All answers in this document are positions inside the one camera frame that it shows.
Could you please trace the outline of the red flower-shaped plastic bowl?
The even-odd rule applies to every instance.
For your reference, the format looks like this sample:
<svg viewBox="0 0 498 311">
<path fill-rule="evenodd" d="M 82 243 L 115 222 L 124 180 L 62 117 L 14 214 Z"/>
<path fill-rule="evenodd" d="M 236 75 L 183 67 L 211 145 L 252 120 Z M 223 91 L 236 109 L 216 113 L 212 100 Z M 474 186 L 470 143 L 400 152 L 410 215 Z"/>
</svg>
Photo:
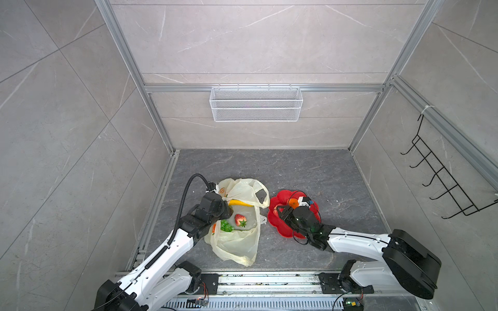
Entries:
<svg viewBox="0 0 498 311">
<path fill-rule="evenodd" d="M 302 190 L 281 190 L 277 193 L 271 198 L 268 221 L 285 238 L 321 241 L 329 235 L 330 229 L 322 223 L 318 204 L 313 199 L 315 204 L 311 207 L 299 206 L 293 209 L 287 204 L 290 198 L 298 199 L 301 196 L 309 197 Z"/>
</svg>

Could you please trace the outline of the orange fake fruit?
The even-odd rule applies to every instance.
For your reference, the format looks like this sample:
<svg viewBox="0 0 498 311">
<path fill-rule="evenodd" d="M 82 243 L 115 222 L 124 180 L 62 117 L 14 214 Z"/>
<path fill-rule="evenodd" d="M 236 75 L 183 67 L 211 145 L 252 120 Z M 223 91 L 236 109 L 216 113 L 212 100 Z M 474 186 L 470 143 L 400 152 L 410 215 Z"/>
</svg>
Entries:
<svg viewBox="0 0 498 311">
<path fill-rule="evenodd" d="M 290 198 L 287 202 L 288 206 L 292 207 L 293 209 L 296 209 L 297 207 L 300 206 L 299 199 L 296 198 Z"/>
</svg>

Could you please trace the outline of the red fake strawberry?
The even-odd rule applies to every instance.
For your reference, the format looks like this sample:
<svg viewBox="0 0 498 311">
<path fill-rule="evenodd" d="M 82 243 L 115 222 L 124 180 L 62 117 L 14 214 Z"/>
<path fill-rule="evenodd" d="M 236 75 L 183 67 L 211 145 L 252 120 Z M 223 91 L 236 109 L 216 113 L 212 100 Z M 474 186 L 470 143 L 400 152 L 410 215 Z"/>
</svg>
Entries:
<svg viewBox="0 0 498 311">
<path fill-rule="evenodd" d="M 236 214 L 236 216 L 234 216 L 234 221 L 239 228 L 245 228 L 247 225 L 247 219 L 244 215 Z"/>
</svg>

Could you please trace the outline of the cream plastic bag orange print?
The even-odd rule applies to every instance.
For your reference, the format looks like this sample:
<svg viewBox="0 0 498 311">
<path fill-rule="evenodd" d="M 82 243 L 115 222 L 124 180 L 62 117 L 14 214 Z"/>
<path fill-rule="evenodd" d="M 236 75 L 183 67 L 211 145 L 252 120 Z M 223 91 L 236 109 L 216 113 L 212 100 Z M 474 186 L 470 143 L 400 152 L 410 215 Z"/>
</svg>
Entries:
<svg viewBox="0 0 498 311">
<path fill-rule="evenodd" d="M 221 231 L 221 220 L 219 220 L 211 226 L 209 233 L 204 237 L 205 243 L 211 246 L 214 254 L 221 260 L 232 260 L 246 267 L 253 265 L 258 253 L 261 225 L 267 222 L 261 210 L 270 205 L 268 189 L 258 180 L 228 178 L 216 185 L 215 192 L 221 195 L 226 203 L 235 199 L 252 204 L 253 207 L 228 206 L 233 214 L 226 220 L 234 230 L 229 233 Z M 245 228 L 236 226 L 234 221 L 236 214 L 246 216 Z"/>
</svg>

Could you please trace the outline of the yellow fake banana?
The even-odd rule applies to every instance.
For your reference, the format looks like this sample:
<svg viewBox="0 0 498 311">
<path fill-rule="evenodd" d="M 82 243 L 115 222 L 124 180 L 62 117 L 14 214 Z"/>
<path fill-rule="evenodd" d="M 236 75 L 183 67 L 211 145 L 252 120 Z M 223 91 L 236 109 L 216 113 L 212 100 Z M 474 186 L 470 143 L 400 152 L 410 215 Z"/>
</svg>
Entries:
<svg viewBox="0 0 498 311">
<path fill-rule="evenodd" d="M 244 206 L 244 207 L 253 207 L 252 204 L 249 204 L 249 203 L 245 203 L 245 202 L 242 202 L 240 200 L 235 200 L 235 199 L 232 199 L 228 202 L 228 205 L 229 206 Z"/>
</svg>

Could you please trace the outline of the green fake vegetable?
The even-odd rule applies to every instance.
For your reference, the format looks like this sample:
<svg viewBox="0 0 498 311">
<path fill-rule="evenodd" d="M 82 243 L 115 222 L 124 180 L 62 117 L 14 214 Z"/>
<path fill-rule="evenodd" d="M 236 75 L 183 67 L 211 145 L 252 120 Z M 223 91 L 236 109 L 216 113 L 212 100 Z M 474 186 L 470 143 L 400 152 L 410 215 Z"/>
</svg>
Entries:
<svg viewBox="0 0 498 311">
<path fill-rule="evenodd" d="M 229 232 L 232 232 L 234 230 L 234 227 L 227 220 L 221 220 L 220 230 L 223 232 L 229 233 Z"/>
</svg>

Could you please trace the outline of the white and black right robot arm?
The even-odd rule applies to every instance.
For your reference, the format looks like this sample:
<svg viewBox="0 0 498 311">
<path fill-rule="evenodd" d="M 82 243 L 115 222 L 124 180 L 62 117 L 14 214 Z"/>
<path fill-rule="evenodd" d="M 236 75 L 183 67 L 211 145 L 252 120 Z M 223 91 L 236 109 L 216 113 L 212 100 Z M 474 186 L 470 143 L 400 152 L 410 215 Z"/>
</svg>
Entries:
<svg viewBox="0 0 498 311">
<path fill-rule="evenodd" d="M 368 261 L 349 260 L 333 282 L 344 293 L 371 293 L 376 288 L 405 290 L 431 300 L 437 289 L 441 260 L 404 230 L 390 234 L 348 231 L 317 220 L 305 206 L 276 207 L 292 233 L 322 251 L 351 253 Z"/>
</svg>

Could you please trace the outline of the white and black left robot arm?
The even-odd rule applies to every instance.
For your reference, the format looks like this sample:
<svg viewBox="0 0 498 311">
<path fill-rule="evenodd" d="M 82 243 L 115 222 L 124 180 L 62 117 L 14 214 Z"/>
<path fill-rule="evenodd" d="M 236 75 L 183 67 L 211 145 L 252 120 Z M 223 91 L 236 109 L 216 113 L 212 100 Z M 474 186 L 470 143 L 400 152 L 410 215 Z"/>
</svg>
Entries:
<svg viewBox="0 0 498 311">
<path fill-rule="evenodd" d="M 107 280 L 97 290 L 94 310 L 159 310 L 175 296 L 200 286 L 200 268 L 184 262 L 168 277 L 176 262 L 204 238 L 212 225 L 229 219 L 233 209 L 217 193 L 206 193 L 199 204 L 178 219 L 168 238 L 118 282 Z"/>
</svg>

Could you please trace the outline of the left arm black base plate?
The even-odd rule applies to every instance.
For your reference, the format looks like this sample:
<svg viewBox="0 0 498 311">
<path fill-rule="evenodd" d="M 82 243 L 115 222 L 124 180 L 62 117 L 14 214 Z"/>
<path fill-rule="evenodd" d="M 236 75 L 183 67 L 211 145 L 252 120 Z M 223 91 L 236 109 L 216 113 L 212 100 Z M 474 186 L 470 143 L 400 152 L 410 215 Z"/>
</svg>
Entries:
<svg viewBox="0 0 498 311">
<path fill-rule="evenodd" d="M 203 273 L 194 276 L 191 280 L 191 284 L 185 291 L 186 294 L 200 294 L 204 295 L 215 295 L 219 287 L 220 275 L 217 273 Z"/>
</svg>

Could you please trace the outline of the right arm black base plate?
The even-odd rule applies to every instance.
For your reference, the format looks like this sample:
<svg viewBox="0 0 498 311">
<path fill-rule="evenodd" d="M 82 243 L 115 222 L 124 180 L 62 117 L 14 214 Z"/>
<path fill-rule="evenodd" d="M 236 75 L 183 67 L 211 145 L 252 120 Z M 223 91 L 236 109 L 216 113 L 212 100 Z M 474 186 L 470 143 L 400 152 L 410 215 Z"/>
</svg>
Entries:
<svg viewBox="0 0 498 311">
<path fill-rule="evenodd" d="M 373 294 L 372 285 L 361 286 L 349 276 L 339 273 L 319 273 L 319 283 L 323 294 Z"/>
</svg>

